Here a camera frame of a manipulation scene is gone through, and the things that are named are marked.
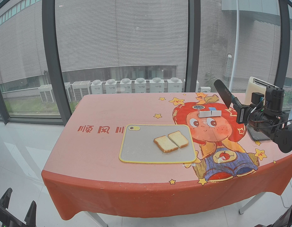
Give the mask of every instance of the cartoon girl illustration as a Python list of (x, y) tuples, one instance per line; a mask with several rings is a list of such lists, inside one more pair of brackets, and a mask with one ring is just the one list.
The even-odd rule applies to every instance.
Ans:
[[(198, 103), (178, 105), (172, 115), (175, 124), (189, 126), (193, 141), (200, 146), (203, 158), (192, 166), (202, 184), (245, 176), (257, 171), (259, 166), (258, 157), (246, 153), (238, 143), (245, 136), (246, 128), (236, 123), (236, 111), (216, 103), (218, 100), (216, 95), (202, 97)], [(199, 117), (200, 111), (215, 110), (222, 111), (221, 116)]]

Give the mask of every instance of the table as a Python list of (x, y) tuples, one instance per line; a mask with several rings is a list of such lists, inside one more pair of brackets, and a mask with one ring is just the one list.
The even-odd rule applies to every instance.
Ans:
[[(243, 93), (235, 96), (243, 102)], [(222, 116), (198, 117), (208, 110), (221, 110)], [(270, 140), (253, 141), (235, 119), (235, 110), (217, 93), (87, 95), (57, 140), (42, 178), (64, 220), (80, 211), (142, 218), (193, 214), (261, 192), (281, 195), (292, 177), (292, 152), (282, 153)], [(129, 124), (188, 125), (196, 160), (122, 162)], [(153, 138), (149, 135), (151, 149)]]

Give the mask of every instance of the white tile floor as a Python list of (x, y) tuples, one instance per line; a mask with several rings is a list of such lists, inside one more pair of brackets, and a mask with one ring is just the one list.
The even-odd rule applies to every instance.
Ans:
[[(0, 122), (0, 198), (11, 187), (9, 211), (24, 220), (34, 200), (37, 203), (37, 226), (97, 226), (84, 212), (71, 220), (60, 218), (41, 178), (43, 166), (63, 130), (62, 126)], [(282, 195), (285, 206), (292, 204), (290, 184)], [(242, 215), (238, 210), (248, 199), (199, 214), (164, 218), (129, 218), (99, 214), (109, 227), (135, 226), (229, 226), (253, 227), (268, 225), (276, 221), (286, 209), (280, 196), (266, 193)]]

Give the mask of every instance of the grass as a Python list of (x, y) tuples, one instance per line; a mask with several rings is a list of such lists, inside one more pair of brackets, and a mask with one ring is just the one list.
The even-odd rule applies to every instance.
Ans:
[[(45, 113), (45, 114), (57, 114), (59, 113), (56, 103), (42, 103), (40, 97), (30, 98), (5, 98), (4, 103), (9, 113)], [(72, 112), (75, 111), (75, 106), (78, 102), (70, 102), (69, 106)]]

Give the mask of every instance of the toast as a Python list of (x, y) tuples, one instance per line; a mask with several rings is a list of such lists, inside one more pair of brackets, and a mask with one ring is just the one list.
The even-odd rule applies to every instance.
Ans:
[(180, 131), (175, 131), (171, 134), (168, 134), (169, 139), (171, 139), (179, 148), (183, 148), (189, 145), (189, 141)]
[(166, 135), (155, 138), (154, 143), (163, 151), (164, 153), (169, 153), (171, 151), (177, 150), (178, 147), (173, 143)]

